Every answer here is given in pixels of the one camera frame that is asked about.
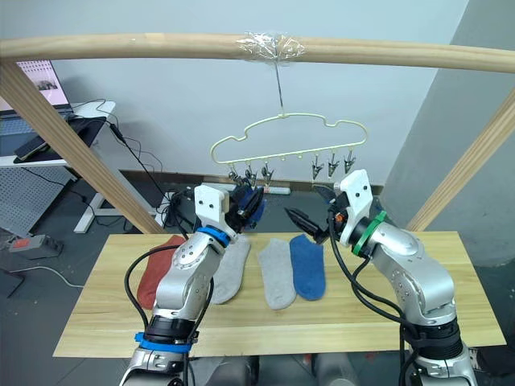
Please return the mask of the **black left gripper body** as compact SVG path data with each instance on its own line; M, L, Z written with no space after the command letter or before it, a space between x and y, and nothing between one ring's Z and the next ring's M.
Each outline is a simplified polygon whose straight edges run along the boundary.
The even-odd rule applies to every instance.
M229 193L229 211L225 214L226 224L236 233L243 233L247 221L245 209L239 209L236 204L236 188Z

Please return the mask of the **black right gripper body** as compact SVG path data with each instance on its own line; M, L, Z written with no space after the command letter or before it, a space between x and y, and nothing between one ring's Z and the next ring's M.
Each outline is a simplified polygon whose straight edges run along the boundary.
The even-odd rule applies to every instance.
M345 227L348 224L348 205L349 202L345 193L337 195L336 202L333 205L328 205L328 219L326 227L328 229L328 237L331 235L329 224L332 224L336 233L336 239L341 244L348 244L348 238L343 238Z

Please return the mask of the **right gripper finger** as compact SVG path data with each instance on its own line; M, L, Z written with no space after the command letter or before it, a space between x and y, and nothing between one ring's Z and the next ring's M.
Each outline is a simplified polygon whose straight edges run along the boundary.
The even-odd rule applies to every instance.
M327 186L314 185L314 191L324 200L328 205L333 205L336 202L336 193Z
M293 224L309 235L316 244L322 244L328 238L328 229L323 230L304 212L293 207L285 207L284 210Z

